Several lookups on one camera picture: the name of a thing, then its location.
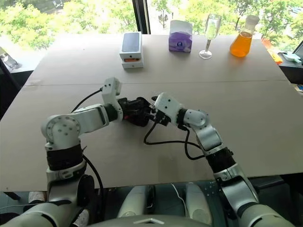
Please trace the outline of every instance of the orange liquid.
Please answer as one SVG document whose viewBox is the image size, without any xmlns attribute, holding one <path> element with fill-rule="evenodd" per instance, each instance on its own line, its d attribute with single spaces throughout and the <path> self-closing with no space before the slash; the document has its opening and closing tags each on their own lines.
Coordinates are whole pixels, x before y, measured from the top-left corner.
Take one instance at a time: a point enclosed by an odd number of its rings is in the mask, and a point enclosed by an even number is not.
<svg viewBox="0 0 303 227">
<path fill-rule="evenodd" d="M 233 41 L 230 47 L 232 55 L 237 57 L 245 57 L 250 52 L 252 35 L 248 32 L 241 32 Z"/>
</svg>

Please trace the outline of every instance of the wine glass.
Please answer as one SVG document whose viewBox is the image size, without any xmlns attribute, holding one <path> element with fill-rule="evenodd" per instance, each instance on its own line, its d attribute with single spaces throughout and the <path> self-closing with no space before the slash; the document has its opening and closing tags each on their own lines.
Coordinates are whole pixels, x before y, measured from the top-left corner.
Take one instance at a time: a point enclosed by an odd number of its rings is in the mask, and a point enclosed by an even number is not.
<svg viewBox="0 0 303 227">
<path fill-rule="evenodd" d="M 206 48 L 203 51 L 200 51 L 199 56 L 204 59 L 209 59 L 212 57 L 212 53 L 208 50 L 210 41 L 215 39 L 218 35 L 220 24 L 221 24 L 221 16 L 217 14 L 209 14 L 207 17 L 207 21 L 205 24 L 205 36 L 207 38 Z"/>
</svg>

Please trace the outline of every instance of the purple tissue box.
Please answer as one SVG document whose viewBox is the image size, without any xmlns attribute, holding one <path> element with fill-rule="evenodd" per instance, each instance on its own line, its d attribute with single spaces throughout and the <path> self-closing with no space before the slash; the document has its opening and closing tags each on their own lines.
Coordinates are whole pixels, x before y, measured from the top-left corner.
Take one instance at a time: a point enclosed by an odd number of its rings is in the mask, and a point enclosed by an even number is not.
<svg viewBox="0 0 303 227">
<path fill-rule="evenodd" d="M 192 44 L 192 25 L 185 21 L 170 22 L 169 50 L 190 52 Z"/>
</svg>

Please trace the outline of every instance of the window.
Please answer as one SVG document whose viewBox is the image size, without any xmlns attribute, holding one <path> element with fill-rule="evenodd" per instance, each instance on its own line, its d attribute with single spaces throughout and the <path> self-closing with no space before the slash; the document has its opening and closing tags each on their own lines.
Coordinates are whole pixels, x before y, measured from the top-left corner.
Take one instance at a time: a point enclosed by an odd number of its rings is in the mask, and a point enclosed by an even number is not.
<svg viewBox="0 0 303 227">
<path fill-rule="evenodd" d="M 152 34 L 169 34 L 173 19 L 192 23 L 204 33 L 209 13 L 222 16 L 221 35 L 237 34 L 246 15 L 258 15 L 254 38 L 267 48 L 293 51 L 303 39 L 303 1 L 294 0 L 147 0 Z"/>
<path fill-rule="evenodd" d="M 0 55 L 28 65 L 61 34 L 137 31 L 132 0 L 0 0 Z"/>
</svg>

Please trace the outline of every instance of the white box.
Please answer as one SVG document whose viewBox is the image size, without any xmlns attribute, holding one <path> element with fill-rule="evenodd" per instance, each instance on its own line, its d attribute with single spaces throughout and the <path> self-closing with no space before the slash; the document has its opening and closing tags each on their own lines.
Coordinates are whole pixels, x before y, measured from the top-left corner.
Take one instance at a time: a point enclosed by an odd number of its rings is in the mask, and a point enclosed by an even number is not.
<svg viewBox="0 0 303 227">
<path fill-rule="evenodd" d="M 141 54 L 141 59 L 139 61 L 133 61 L 133 62 L 125 62 L 122 59 L 122 66 L 124 69 L 132 69 L 132 68 L 143 68 L 143 51 Z"/>
<path fill-rule="evenodd" d="M 123 42 L 120 50 L 121 59 L 141 58 L 142 34 L 141 32 L 128 32 L 123 35 Z"/>
</svg>

